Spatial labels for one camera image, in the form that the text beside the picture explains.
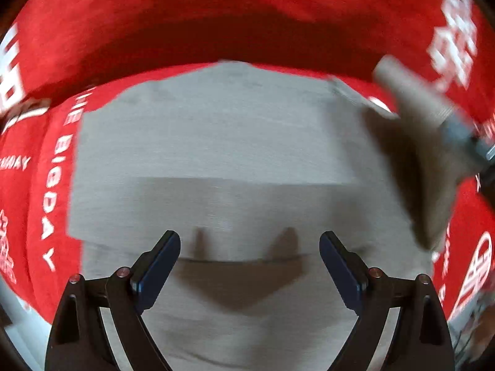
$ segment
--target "white logo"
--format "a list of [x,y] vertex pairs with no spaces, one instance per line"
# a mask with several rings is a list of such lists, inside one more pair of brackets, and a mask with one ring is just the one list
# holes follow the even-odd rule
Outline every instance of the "white logo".
[[13,68],[11,65],[19,54],[19,42],[11,44],[16,34],[17,25],[14,24],[0,43],[0,113],[19,103],[25,96],[19,64]]
[[8,254],[7,225],[8,218],[2,209],[0,211],[0,271],[6,274],[13,284],[17,284],[13,271],[14,261]]
[[455,318],[483,287],[492,266],[492,238],[484,232],[474,251],[461,291],[450,314],[449,321]]
[[471,55],[477,54],[471,0],[443,0],[441,10],[447,24],[435,28],[432,43],[427,49],[433,69],[441,75],[434,85],[439,91],[446,92],[455,79],[459,86],[467,89],[473,66]]

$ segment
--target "folded gray garment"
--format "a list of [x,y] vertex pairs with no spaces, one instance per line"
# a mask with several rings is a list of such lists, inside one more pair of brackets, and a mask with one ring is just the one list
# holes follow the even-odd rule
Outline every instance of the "folded gray garment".
[[86,279],[175,230],[181,256],[143,315],[173,368],[327,369],[356,316],[319,258],[324,231],[389,275],[431,268],[412,147],[368,104],[338,80],[222,63],[87,113],[68,227]]

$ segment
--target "red cloth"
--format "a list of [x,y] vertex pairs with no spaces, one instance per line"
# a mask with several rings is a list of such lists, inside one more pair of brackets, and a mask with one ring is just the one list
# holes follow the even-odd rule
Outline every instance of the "red cloth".
[[[9,253],[17,278],[12,284],[4,275],[7,282],[51,321],[68,275],[79,270],[80,243],[65,234],[78,122],[64,123],[67,116],[78,116],[73,107],[82,99],[87,102],[83,108],[91,110],[147,77],[162,79],[196,68],[197,63],[231,59],[301,75],[336,74],[366,97],[378,97],[393,107],[387,95],[369,83],[371,71],[384,54],[393,54],[426,79],[437,80],[439,74],[432,68],[428,47],[435,28],[446,26],[443,2],[29,0],[15,21],[17,32],[9,46],[17,43],[18,53],[8,66],[19,71],[17,88],[22,88],[24,99],[48,97],[54,108],[19,122],[0,137],[2,154],[8,154],[11,146],[20,146],[18,151],[31,155],[32,163],[38,161],[32,167],[36,171],[23,174],[23,178],[8,173],[11,170],[5,175],[0,172],[0,198],[9,219]],[[469,87],[453,81],[447,95],[483,122],[491,117],[495,102],[495,38],[475,5],[471,18],[477,32],[476,52],[470,53]],[[159,70],[176,65],[184,67]],[[150,70],[137,78],[120,79]],[[93,85],[102,86],[88,92],[92,94],[86,98],[78,98]],[[6,91],[6,98],[15,92],[16,88]],[[73,135],[71,144],[58,155],[65,159],[53,163],[57,141],[67,135]],[[47,187],[48,179],[52,184],[58,176],[58,183]],[[480,233],[495,233],[491,213],[473,189],[473,182],[463,186],[457,217],[451,223],[449,270],[444,277],[436,270],[436,286],[449,285],[443,298],[447,314],[457,300]],[[43,207],[47,192],[51,197],[57,194],[49,213]],[[46,233],[50,224],[54,230],[41,238],[44,216],[50,222],[45,222]],[[43,255],[53,262],[55,271]],[[437,261],[437,267],[442,267],[441,262]]]

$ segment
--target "red fabric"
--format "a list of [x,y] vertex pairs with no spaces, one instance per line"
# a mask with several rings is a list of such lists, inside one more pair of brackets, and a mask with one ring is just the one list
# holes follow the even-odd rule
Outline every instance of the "red fabric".
[[[14,179],[0,172],[0,199],[9,216],[9,252],[17,277],[12,287],[51,321],[67,276],[79,270],[80,243],[65,234],[78,122],[64,123],[85,94],[82,90],[102,85],[85,98],[84,110],[94,110],[140,81],[231,59],[306,76],[336,74],[364,96],[377,97],[393,108],[388,96],[369,83],[371,71],[384,54],[393,54],[427,80],[438,79],[427,49],[435,27],[446,25],[442,1],[29,0],[15,21],[13,43],[18,43],[19,51],[9,66],[18,65],[25,98],[51,98],[54,108],[13,126],[10,135],[15,130],[18,138],[0,137],[5,154],[22,146],[32,155],[32,163],[39,161],[31,176]],[[477,53],[469,87],[453,82],[447,95],[483,122],[491,117],[495,103],[495,43],[475,5],[471,17],[477,28]],[[160,70],[175,65],[180,68]],[[121,79],[150,70],[155,72]],[[48,188],[50,171],[57,167],[52,162],[56,143],[70,134],[73,140],[59,163],[60,181]],[[465,188],[472,187],[473,181],[469,183]],[[47,191],[57,194],[49,213],[43,208]],[[456,286],[462,284],[459,280],[481,230],[493,234],[489,211],[476,192],[469,191],[461,194],[451,223],[449,255],[456,265],[445,277],[438,279],[438,270],[435,274],[437,287],[453,286],[446,294],[455,298],[444,297],[446,312],[456,301]],[[44,216],[54,231],[42,239]],[[54,272],[43,259],[50,249]]]

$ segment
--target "screw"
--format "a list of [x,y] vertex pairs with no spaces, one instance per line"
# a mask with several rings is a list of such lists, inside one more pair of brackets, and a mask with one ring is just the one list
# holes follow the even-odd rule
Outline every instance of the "screw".
[[371,267],[370,269],[368,269],[368,272],[370,273],[371,277],[375,277],[376,279],[379,279],[383,276],[383,271],[379,267]]
[[77,283],[78,281],[81,280],[81,275],[80,274],[74,274],[72,275],[70,278],[69,278],[69,281],[72,283],[72,284],[75,284]]
[[429,284],[430,283],[430,277],[428,275],[420,274],[418,276],[418,279],[423,284]]
[[131,270],[128,267],[120,267],[117,269],[118,277],[126,277],[129,273],[131,273]]

